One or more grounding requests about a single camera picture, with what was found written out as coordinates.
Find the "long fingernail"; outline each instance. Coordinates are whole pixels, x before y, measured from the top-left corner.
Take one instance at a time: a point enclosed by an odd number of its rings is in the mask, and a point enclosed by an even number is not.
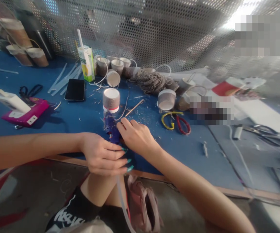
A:
[[[127,172],[130,172],[133,169],[133,165],[131,165],[128,169]]]

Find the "red-handled scissors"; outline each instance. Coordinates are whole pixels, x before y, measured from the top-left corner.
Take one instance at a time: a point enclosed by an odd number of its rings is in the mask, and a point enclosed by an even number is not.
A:
[[[180,131],[182,134],[188,135],[188,134],[191,133],[191,131],[192,131],[192,130],[191,130],[191,126],[187,123],[186,120],[184,120],[182,117],[179,117],[179,116],[178,116],[178,114],[183,114],[183,112],[168,112],[168,113],[165,113],[165,114],[162,116],[162,124],[164,125],[164,127],[165,127],[166,129],[174,130],[174,123],[173,123],[173,122],[171,122],[171,127],[169,127],[169,126],[167,126],[167,125],[165,124],[165,121],[164,121],[165,116],[167,116],[167,115],[169,115],[169,114],[171,114],[173,117],[175,117],[176,123],[177,123],[178,128],[179,128],[179,131]],[[186,126],[186,128],[187,128],[187,131],[183,131],[183,130],[182,130],[181,122],[183,122],[183,123],[185,124],[185,126]]]

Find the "black shorts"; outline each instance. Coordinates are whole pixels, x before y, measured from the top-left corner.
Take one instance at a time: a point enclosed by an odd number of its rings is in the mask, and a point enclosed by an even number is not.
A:
[[[130,233],[121,207],[91,203],[77,186],[70,200],[49,221],[46,232],[59,232],[65,227],[74,226],[100,217],[113,233]]]

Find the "smartphone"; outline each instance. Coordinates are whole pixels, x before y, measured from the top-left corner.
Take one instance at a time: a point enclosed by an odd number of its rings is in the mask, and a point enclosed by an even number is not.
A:
[[[85,99],[85,80],[70,79],[64,99],[69,101],[83,101]]]

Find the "black scissors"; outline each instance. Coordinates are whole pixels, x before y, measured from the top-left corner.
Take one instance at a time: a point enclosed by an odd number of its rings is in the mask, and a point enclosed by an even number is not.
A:
[[[260,139],[265,141],[266,143],[280,147],[280,138],[279,133],[273,130],[272,128],[264,125],[255,125],[255,126],[243,126],[243,129],[249,132],[253,132],[257,134]]]

